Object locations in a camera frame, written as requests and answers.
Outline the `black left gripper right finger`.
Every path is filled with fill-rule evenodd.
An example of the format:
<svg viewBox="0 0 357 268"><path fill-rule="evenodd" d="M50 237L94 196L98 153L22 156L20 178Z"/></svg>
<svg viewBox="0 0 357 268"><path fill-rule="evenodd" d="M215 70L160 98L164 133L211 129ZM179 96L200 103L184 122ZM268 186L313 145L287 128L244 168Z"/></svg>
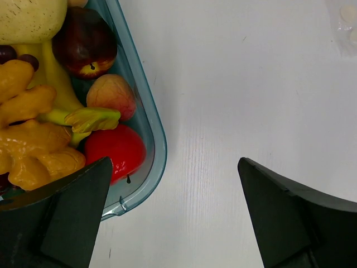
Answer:
<svg viewBox="0 0 357 268"><path fill-rule="evenodd" d="M356 203L242 157L238 162L264 267L356 267Z"/></svg>

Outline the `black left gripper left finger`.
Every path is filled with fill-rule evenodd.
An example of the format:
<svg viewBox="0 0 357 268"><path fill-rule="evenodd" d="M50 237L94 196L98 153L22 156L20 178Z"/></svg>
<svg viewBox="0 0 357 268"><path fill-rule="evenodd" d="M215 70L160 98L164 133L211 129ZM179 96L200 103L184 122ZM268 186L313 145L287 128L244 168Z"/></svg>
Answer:
<svg viewBox="0 0 357 268"><path fill-rule="evenodd" d="M1 201L1 267L88 267L111 175L105 157Z"/></svg>

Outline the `yellow ginger root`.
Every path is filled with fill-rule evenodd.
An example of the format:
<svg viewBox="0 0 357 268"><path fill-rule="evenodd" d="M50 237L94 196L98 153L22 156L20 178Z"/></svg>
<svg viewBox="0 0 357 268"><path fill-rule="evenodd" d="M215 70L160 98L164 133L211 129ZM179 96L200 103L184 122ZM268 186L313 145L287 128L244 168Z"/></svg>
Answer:
<svg viewBox="0 0 357 268"><path fill-rule="evenodd" d="M36 120L52 110L56 90L50 85L29 88L34 72L21 60L1 65L1 174L8 174L8 181L25 191L85 165L85 156L69 145L68 127Z"/></svg>

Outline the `dark red grape bunch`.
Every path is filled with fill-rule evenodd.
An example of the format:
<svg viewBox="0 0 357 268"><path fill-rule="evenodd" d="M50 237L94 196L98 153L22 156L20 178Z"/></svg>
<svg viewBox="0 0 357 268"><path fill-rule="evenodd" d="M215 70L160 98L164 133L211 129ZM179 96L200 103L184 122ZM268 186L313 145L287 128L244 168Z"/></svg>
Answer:
<svg viewBox="0 0 357 268"><path fill-rule="evenodd" d="M1 64L4 64L10 60L22 60L30 63L35 71L39 69L39 61L36 57L30 54L17 55L15 49L10 45L1 45Z"/></svg>

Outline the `pale yellow pear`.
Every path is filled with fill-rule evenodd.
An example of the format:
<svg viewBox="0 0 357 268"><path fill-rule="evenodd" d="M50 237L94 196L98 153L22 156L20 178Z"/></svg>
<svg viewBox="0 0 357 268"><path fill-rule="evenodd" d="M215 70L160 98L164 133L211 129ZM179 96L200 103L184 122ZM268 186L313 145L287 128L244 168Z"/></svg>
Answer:
<svg viewBox="0 0 357 268"><path fill-rule="evenodd" d="M1 0L1 44L36 44L61 29L67 1Z"/></svg>

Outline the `clear dotted zip bag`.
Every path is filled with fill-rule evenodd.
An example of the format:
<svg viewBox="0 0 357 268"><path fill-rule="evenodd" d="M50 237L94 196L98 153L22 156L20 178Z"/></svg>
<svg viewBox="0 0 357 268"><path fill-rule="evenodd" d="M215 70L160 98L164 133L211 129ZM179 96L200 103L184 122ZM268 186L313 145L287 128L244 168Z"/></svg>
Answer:
<svg viewBox="0 0 357 268"><path fill-rule="evenodd" d="M349 58L356 57L356 1L336 3L336 37L340 52Z"/></svg>

